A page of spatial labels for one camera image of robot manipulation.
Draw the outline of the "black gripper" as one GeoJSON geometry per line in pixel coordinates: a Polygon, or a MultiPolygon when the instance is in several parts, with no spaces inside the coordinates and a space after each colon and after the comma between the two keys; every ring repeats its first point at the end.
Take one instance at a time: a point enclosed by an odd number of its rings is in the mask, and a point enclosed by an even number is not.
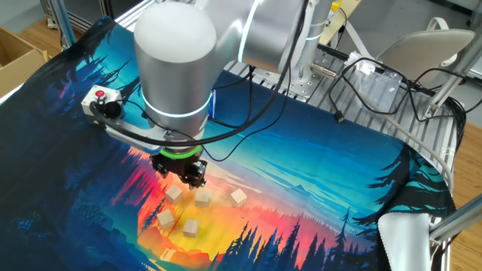
{"type": "Polygon", "coordinates": [[[190,188],[200,188],[206,184],[205,174],[207,162],[193,155],[188,158],[173,159],[162,154],[151,156],[153,169],[166,178],[171,172],[176,175],[187,176],[190,188]]]}

